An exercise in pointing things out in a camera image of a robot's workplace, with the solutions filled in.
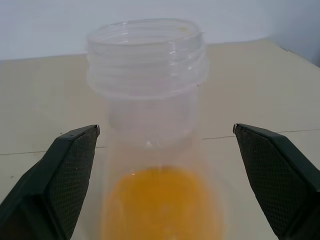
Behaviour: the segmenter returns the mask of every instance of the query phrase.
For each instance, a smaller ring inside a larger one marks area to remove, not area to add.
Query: orange liquid
[[[108,196],[103,240],[221,240],[221,214],[205,184],[176,167],[123,177]]]

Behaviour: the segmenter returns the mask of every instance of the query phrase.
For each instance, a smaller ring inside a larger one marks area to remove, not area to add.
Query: beige table
[[[208,163],[235,194],[230,240],[275,240],[252,193],[234,123],[283,132],[320,167],[320,69],[268,40],[208,47],[211,73],[199,87],[199,133]],[[86,85],[84,55],[0,64],[0,201],[62,133],[100,124],[95,163],[106,150],[105,102]],[[80,216],[85,226],[90,192]],[[74,240],[83,232],[77,227]]]

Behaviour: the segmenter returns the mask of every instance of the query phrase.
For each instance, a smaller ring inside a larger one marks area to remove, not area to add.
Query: plastic container
[[[222,239],[196,134],[197,85],[209,71],[200,29],[179,19],[107,25],[88,35],[88,61],[109,124],[92,239]]]

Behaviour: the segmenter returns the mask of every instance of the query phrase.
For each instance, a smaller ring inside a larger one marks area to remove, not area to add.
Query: bottle neck
[[[196,127],[197,90],[161,99],[109,99],[108,124],[120,141],[148,149],[171,146]]]

